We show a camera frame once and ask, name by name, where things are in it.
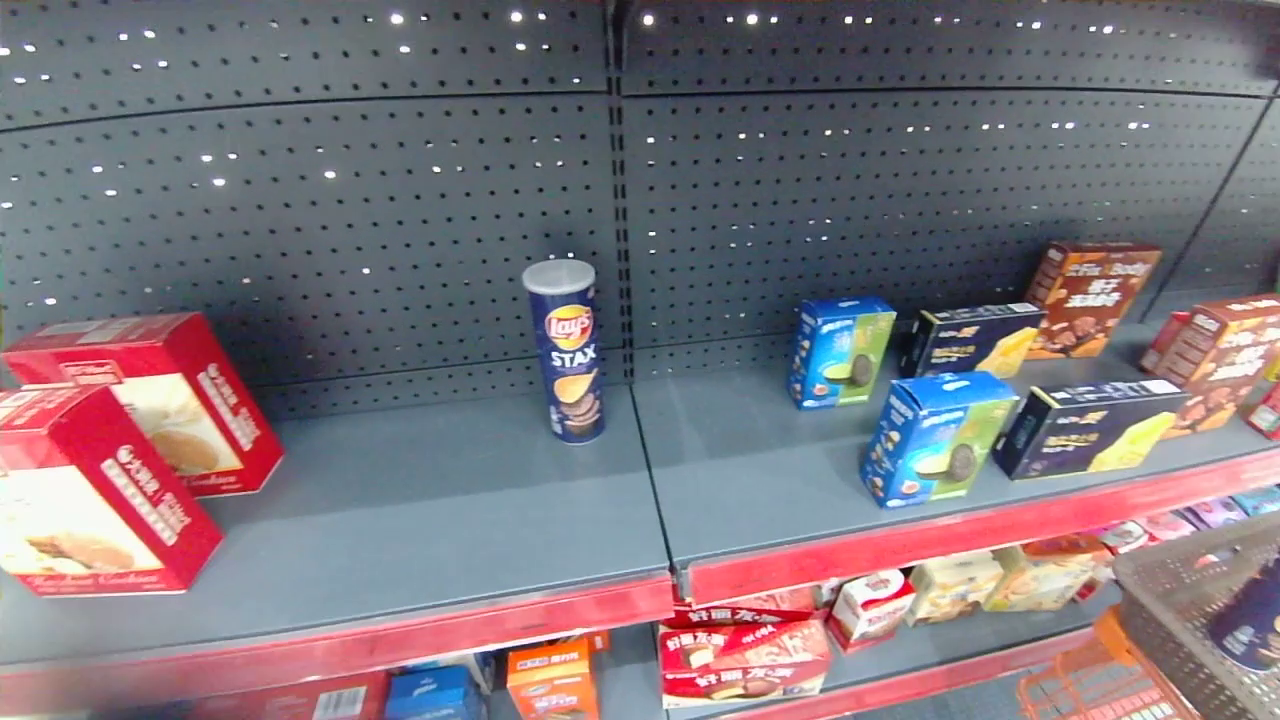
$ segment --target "brown snack box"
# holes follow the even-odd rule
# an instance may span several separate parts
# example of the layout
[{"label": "brown snack box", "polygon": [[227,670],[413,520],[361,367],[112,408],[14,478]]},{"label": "brown snack box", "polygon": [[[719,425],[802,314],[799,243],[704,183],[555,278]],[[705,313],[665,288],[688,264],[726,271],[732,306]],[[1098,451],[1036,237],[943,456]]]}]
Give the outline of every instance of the brown snack box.
[{"label": "brown snack box", "polygon": [[1050,245],[1027,290],[1025,300],[1048,313],[1027,357],[1100,355],[1160,255],[1133,242]]},{"label": "brown snack box", "polygon": [[1197,305],[1151,370],[1192,398],[1165,438],[1221,428],[1262,375],[1280,341],[1280,293]]}]

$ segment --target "red and white snack box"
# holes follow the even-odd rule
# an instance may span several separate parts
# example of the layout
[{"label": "red and white snack box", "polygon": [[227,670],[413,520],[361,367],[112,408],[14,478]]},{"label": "red and white snack box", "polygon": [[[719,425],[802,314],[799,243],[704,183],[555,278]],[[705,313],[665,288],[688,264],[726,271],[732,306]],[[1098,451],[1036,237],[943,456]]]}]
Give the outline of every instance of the red and white snack box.
[{"label": "red and white snack box", "polygon": [[0,392],[0,566],[36,594],[182,592],[221,539],[105,388]]},{"label": "red and white snack box", "polygon": [[200,313],[50,325],[4,359],[26,384],[110,386],[197,497],[257,492],[284,457]]},{"label": "red and white snack box", "polygon": [[818,694],[831,651],[818,620],[714,628],[658,626],[667,708]]},{"label": "red and white snack box", "polygon": [[721,605],[692,607],[676,598],[675,614],[663,623],[668,628],[700,628],[742,623],[797,623],[822,619],[822,588],[808,585],[739,598]]},{"label": "red and white snack box", "polygon": [[845,583],[827,618],[827,630],[842,652],[887,639],[915,600],[915,588],[901,570],[884,570]]},{"label": "red and white snack box", "polygon": [[186,720],[380,720],[387,673],[311,680],[186,701]]}]

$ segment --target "cookie image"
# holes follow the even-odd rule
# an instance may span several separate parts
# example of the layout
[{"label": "cookie image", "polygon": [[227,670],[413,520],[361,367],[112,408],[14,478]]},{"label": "cookie image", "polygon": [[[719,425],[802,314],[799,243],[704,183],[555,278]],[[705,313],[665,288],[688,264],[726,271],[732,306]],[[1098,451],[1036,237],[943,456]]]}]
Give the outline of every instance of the cookie image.
[{"label": "cookie image", "polygon": [[218,469],[218,450],[198,436],[165,429],[151,433],[147,439],[179,475],[198,475]]},{"label": "cookie image", "polygon": [[88,573],[131,570],[133,556],[116,544],[95,536],[61,533],[27,538],[27,544],[54,560],[78,562]]}]

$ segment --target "orange snack box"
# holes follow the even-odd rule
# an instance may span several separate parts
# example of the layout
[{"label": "orange snack box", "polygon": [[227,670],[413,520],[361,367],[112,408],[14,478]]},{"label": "orange snack box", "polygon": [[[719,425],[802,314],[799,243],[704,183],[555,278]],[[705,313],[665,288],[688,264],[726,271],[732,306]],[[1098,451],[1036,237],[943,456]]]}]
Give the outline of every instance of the orange snack box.
[{"label": "orange snack box", "polygon": [[1027,290],[1027,302],[1048,313],[1027,359],[1100,355],[1160,255],[1133,242],[1050,245]]},{"label": "orange snack box", "polygon": [[600,720],[586,637],[512,651],[507,691],[525,720]]}]

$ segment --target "yellow cake image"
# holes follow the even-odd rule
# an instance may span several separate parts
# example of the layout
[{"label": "yellow cake image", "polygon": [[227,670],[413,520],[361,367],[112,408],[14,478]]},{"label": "yellow cake image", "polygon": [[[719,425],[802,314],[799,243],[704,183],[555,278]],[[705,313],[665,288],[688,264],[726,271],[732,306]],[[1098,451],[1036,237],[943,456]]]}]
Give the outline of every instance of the yellow cake image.
[{"label": "yellow cake image", "polygon": [[1000,338],[996,342],[996,347],[991,350],[991,355],[987,355],[974,369],[986,370],[997,378],[1016,375],[1018,370],[1023,366],[1027,352],[1032,348],[1032,343],[1036,342],[1038,336],[1039,328],[1023,328]]},{"label": "yellow cake image", "polygon": [[1093,457],[1093,461],[1089,462],[1089,471],[1137,468],[1151,452],[1151,448],[1156,447],[1165,430],[1174,427],[1176,419],[1176,413],[1160,413],[1132,425],[1111,447]]}]

